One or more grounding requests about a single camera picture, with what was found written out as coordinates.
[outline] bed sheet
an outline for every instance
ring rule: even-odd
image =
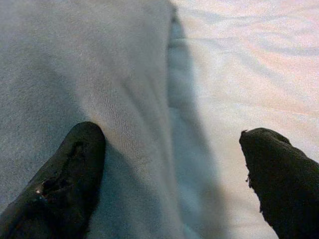
[[[319,160],[319,4],[172,2],[168,91],[186,237],[275,239],[238,140],[266,127]]]

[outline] white blanket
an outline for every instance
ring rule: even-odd
[[[318,159],[316,0],[174,0],[172,24],[164,0],[0,3],[0,211],[90,120],[109,146],[88,238],[277,238],[238,139]]]

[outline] white fabric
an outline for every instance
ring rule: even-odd
[[[175,156],[179,167],[186,162],[187,174],[177,174],[181,203],[187,231],[197,235],[187,238],[220,238],[205,226],[216,223],[212,216],[218,213],[204,197],[207,185],[220,192],[226,221],[215,226],[227,238],[278,238],[245,182],[238,140],[242,130],[266,127],[319,159],[318,1],[173,2],[169,96],[174,143],[180,145]]]
[[[0,1],[0,210],[76,123],[109,141],[92,239],[181,239],[165,0]]]

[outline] bed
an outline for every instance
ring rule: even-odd
[[[275,239],[238,142],[266,127],[314,160],[315,0],[7,0],[0,211],[89,120],[108,140],[91,239]]]

